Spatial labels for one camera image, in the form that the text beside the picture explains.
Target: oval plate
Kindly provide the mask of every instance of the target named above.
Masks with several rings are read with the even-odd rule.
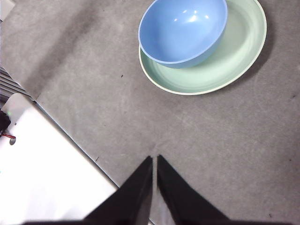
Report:
[[[228,21],[223,39],[205,62],[173,69],[139,57],[146,76],[159,88],[179,95],[201,95],[229,85],[255,62],[267,35],[267,21],[257,0],[227,0]]]

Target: white surface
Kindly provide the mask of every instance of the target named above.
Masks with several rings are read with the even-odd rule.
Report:
[[[0,20],[4,20],[13,9],[15,3],[12,0],[0,0]]]
[[[2,110],[16,142],[0,138],[1,225],[82,219],[116,190],[23,95],[14,94]]]

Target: blue bowl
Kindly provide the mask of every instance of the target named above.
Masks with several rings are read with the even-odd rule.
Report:
[[[227,22],[225,0],[156,0],[139,26],[142,51],[170,67],[192,67],[217,48]]]

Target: bowl rim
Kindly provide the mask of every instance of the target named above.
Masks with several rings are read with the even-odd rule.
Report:
[[[245,69],[243,71],[241,71],[238,75],[236,75],[233,79],[229,80],[228,82],[217,86],[215,88],[209,89],[209,90],[204,90],[204,91],[197,91],[197,92],[180,92],[180,91],[175,91],[175,90],[171,90],[168,88],[165,88],[164,86],[161,86],[159,83],[155,82],[152,77],[148,74],[148,72],[146,71],[144,65],[143,65],[143,61],[142,61],[142,56],[141,56],[141,46],[139,46],[139,60],[140,60],[140,64],[142,67],[142,70],[144,72],[144,74],[146,74],[147,78],[157,87],[159,87],[162,90],[165,90],[167,92],[170,92],[172,94],[177,94],[177,95],[185,95],[185,96],[193,96],[193,95],[202,95],[202,94],[207,94],[216,90],[219,90],[229,84],[231,84],[232,82],[236,81],[238,78],[240,78],[245,72],[247,72],[249,70],[249,68],[255,63],[255,61],[257,60],[258,56],[260,55],[263,46],[265,44],[266,38],[267,38],[267,30],[268,30],[268,23],[267,23],[267,18],[266,18],[266,14],[264,12],[263,7],[261,6],[261,4],[259,3],[258,0],[253,0],[259,7],[261,14],[262,14],[262,19],[263,19],[263,25],[264,25],[264,31],[263,31],[263,39],[260,45],[259,50],[257,51],[257,54],[255,55],[255,57],[253,58],[253,60],[249,63],[249,65],[247,67],[245,67]]]
[[[184,62],[188,62],[192,59],[195,59],[197,57],[199,57],[200,55],[202,55],[203,53],[205,53],[206,51],[208,51],[217,41],[218,39],[220,38],[220,36],[222,35],[224,29],[225,29],[225,26],[227,24],[227,19],[228,19],[228,7],[227,7],[227,3],[226,3],[226,0],[221,0],[224,4],[224,7],[225,7],[225,20],[223,22],[223,25],[222,25],[222,29],[220,29],[220,33],[216,36],[217,38],[207,47],[205,48],[204,50],[201,50],[200,53],[192,56],[192,57],[189,57],[187,59],[184,59],[184,60],[179,60],[179,61],[163,61],[163,60],[158,60],[156,58],[154,58],[153,56],[149,55],[143,45],[142,45],[142,42],[141,42],[141,37],[140,37],[140,31],[141,31],[141,26],[142,26],[142,23],[143,23],[143,20],[144,20],[144,17],[146,16],[147,12],[150,10],[150,8],[158,1],[162,1],[162,0],[155,0],[146,10],[146,12],[144,13],[144,15],[142,16],[142,19],[140,21],[140,24],[139,24],[139,29],[138,29],[138,41],[139,41],[139,45],[142,49],[142,51],[152,60],[154,60],[155,62],[158,62],[158,63],[162,63],[162,64],[180,64],[180,63],[184,63]]]

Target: metal vent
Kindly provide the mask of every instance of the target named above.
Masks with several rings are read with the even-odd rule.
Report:
[[[22,87],[20,87],[19,84],[14,82],[14,80],[5,71],[5,69],[0,67],[0,106],[2,107],[4,105],[4,103],[6,103],[8,98],[15,93],[22,93],[22,94],[30,97],[26,93],[26,91]]]

